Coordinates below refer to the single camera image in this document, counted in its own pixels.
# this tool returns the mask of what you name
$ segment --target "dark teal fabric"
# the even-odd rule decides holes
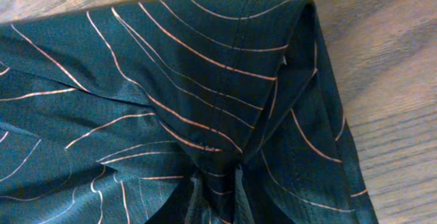
[[[0,223],[377,223],[311,0],[0,27]]]

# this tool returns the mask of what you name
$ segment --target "green cloth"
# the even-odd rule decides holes
[[[311,0],[0,27],[0,223],[377,223]]]

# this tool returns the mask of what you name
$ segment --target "dark green garment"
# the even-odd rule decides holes
[[[0,27],[0,223],[377,223],[311,0]]]

